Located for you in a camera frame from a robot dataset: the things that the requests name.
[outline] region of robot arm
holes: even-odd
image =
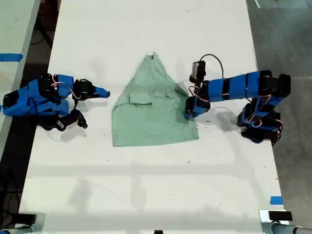
[[[65,100],[72,93],[74,109],[69,112]],[[76,80],[71,76],[44,74],[28,83],[28,86],[6,94],[3,98],[3,113],[6,116],[31,115],[45,130],[60,131],[74,124],[87,128],[82,113],[76,109],[78,101],[89,98],[108,98],[110,92],[98,88],[86,79]]]
[[[190,82],[195,86],[193,96],[186,100],[186,119],[209,111],[210,102],[252,98],[238,116],[237,125],[246,127],[242,136],[255,143],[270,139],[275,144],[279,140],[283,123],[274,107],[290,94],[290,76],[274,78],[271,71],[258,71],[208,81],[205,75],[205,61],[193,63]]]

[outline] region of white table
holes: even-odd
[[[0,0],[0,53],[22,54],[20,62],[0,62],[0,105],[5,94],[20,87],[40,0]],[[0,160],[11,126],[0,113]]]
[[[271,144],[231,124],[245,100],[212,103],[199,140],[112,146],[112,107],[153,51],[184,85],[205,53],[225,77],[256,70],[245,0],[62,1],[49,72],[112,94],[78,105],[86,130],[36,131],[20,211],[45,213],[44,233],[261,233],[258,210],[283,208],[269,203],[280,195]]]

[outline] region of gray floor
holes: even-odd
[[[278,107],[284,122],[274,157],[285,208],[312,228],[312,0],[247,0],[259,70],[292,76]]]

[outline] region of green shirt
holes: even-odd
[[[196,123],[184,118],[187,97],[158,55],[147,55],[113,107],[113,145],[162,145],[198,139]]]

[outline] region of blue tape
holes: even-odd
[[[281,197],[281,196],[271,196],[270,204],[271,205],[283,205],[283,197]]]
[[[213,79],[208,85],[209,101],[223,101],[222,96],[223,79]]]
[[[0,54],[0,62],[20,62],[22,54]]]
[[[245,98],[246,75],[239,75],[230,80],[229,96],[230,99]]]

